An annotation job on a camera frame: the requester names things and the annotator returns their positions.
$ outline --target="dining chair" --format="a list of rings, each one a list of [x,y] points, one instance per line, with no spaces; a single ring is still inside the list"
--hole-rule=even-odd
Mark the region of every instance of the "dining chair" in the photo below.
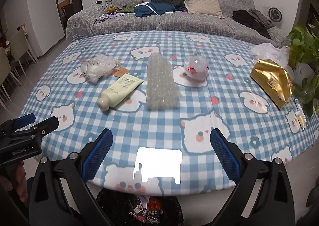
[[[22,86],[22,84],[19,82],[18,78],[16,78],[15,75],[12,73],[11,66],[10,66],[9,60],[7,58],[7,55],[4,51],[4,48],[1,47],[0,48],[0,85],[2,87],[2,90],[5,93],[5,96],[7,97],[7,99],[9,99],[9,101],[12,102],[9,94],[7,93],[7,91],[3,85],[4,80],[8,77],[9,74],[13,77],[13,79],[15,79]],[[4,109],[6,109],[4,103],[2,102],[1,99],[0,99],[0,104],[2,105],[2,107]]]
[[[18,32],[16,32],[12,38],[10,39],[10,48],[11,48],[11,55],[14,58],[15,62],[18,62],[23,74],[25,77],[27,77],[26,73],[24,72],[24,69],[22,67],[20,58],[25,54],[28,53],[28,55],[31,57],[34,63],[37,63],[36,60],[31,55],[29,48],[28,48],[28,42],[27,39],[23,33],[23,29],[20,29]]]

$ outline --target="blue gripper pad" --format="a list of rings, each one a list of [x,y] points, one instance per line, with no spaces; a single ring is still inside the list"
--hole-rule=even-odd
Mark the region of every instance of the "blue gripper pad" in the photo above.
[[[92,180],[95,177],[106,154],[110,150],[112,143],[113,143],[113,133],[112,131],[107,130],[104,133],[104,135],[100,138],[98,143],[96,143],[92,151],[87,155],[87,158],[84,160],[84,162],[82,163],[81,178],[83,182]]]
[[[29,124],[35,122],[35,115],[33,113],[27,114],[23,117],[20,117],[14,121],[15,129],[21,129]]]
[[[232,154],[227,144],[224,142],[221,135],[219,135],[219,133],[215,129],[213,129],[211,132],[211,145],[229,180],[234,181],[236,184],[238,184],[241,178],[240,164],[238,163],[235,156]]]

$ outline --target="blue checkered tablecloth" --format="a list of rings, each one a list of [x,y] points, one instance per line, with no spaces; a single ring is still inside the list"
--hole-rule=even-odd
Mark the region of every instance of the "blue checkered tablecloth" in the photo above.
[[[36,123],[57,116],[57,131],[44,137],[41,156],[62,159],[95,140],[104,128],[114,143],[93,183],[110,189],[151,195],[184,195],[233,186],[209,143],[211,129],[245,153],[285,163],[311,147],[319,136],[317,115],[302,130],[295,120],[297,108],[290,99],[279,111],[249,76],[252,44],[227,37],[174,31],[138,31],[90,37],[73,42],[47,69],[26,101],[21,115],[34,113]],[[181,93],[180,107],[149,111],[146,83],[137,87],[122,105],[102,113],[100,93],[117,80],[111,76],[97,85],[84,81],[79,67],[98,53],[121,61],[130,74],[146,80],[151,52],[159,51],[173,66]],[[206,81],[185,78],[184,59],[205,56]],[[181,150],[180,183],[172,177],[141,180],[142,167],[133,169],[140,147]]]

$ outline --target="sofa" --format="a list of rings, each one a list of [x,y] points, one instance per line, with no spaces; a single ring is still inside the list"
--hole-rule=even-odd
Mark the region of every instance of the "sofa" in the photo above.
[[[113,5],[123,6],[151,0],[112,0]],[[104,14],[102,5],[94,4],[69,18],[66,29],[67,41],[71,43],[85,37],[103,35],[115,32],[138,30],[172,30],[206,33],[231,37],[253,44],[271,43],[275,47],[284,44],[286,36],[277,27],[268,29],[271,40],[253,29],[250,29],[232,19],[232,13],[237,10],[255,8],[253,0],[218,0],[224,19],[206,14],[191,14],[175,12],[161,16],[136,17],[133,13],[118,16],[95,23],[96,16]]]

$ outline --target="small card tag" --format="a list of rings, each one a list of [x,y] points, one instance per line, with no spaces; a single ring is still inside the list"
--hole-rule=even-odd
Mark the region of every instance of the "small card tag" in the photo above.
[[[114,76],[116,77],[122,77],[124,74],[128,74],[130,71],[126,68],[121,68],[119,69],[115,74]]]

